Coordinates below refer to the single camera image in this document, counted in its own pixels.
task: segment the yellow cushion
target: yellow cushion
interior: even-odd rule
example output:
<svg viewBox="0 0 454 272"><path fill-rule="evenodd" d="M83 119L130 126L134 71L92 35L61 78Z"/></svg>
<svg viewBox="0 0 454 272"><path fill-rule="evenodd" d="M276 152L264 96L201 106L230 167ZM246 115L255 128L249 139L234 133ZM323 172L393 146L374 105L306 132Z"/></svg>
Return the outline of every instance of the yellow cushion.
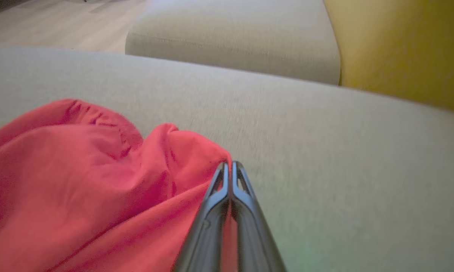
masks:
<svg viewBox="0 0 454 272"><path fill-rule="evenodd" d="M324 0L340 84L454 110L454 0Z"/></svg>

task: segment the yellow upholstery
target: yellow upholstery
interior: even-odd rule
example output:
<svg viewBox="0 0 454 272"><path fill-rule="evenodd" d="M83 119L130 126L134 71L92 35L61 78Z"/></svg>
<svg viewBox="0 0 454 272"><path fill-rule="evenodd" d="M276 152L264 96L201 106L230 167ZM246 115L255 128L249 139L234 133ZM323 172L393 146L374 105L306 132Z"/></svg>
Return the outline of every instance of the yellow upholstery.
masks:
<svg viewBox="0 0 454 272"><path fill-rule="evenodd" d="M454 0L324 0L343 86L454 110Z"/></svg>

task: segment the wooden floor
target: wooden floor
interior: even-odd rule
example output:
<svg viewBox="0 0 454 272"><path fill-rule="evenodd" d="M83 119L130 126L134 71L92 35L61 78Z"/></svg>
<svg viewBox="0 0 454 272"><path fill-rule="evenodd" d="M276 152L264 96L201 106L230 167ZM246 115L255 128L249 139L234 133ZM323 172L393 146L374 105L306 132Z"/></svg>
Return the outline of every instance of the wooden floor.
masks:
<svg viewBox="0 0 454 272"><path fill-rule="evenodd" d="M29 0L0 12L0 48L71 48L125 53L149 0Z"/></svg>

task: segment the gray fabric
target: gray fabric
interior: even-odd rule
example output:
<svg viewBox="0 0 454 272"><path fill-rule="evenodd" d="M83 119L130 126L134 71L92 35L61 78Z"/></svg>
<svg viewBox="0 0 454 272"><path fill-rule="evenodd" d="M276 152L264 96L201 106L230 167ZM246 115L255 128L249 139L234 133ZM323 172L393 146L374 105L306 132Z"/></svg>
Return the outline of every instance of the gray fabric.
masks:
<svg viewBox="0 0 454 272"><path fill-rule="evenodd" d="M454 272L454 113L201 65L0 50L0 126L77 97L243 162L288 269Z"/></svg>
<svg viewBox="0 0 454 272"><path fill-rule="evenodd" d="M125 52L338 84L341 62L323 0L158 0Z"/></svg>

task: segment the wrinkled fabric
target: wrinkled fabric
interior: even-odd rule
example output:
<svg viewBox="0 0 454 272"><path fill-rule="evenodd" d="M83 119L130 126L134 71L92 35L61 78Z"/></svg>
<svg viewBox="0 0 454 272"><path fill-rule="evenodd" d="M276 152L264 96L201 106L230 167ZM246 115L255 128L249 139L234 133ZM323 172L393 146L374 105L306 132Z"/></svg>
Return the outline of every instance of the wrinkled fabric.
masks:
<svg viewBox="0 0 454 272"><path fill-rule="evenodd" d="M170 271L229 153L59 100L0 129L0 271Z"/></svg>

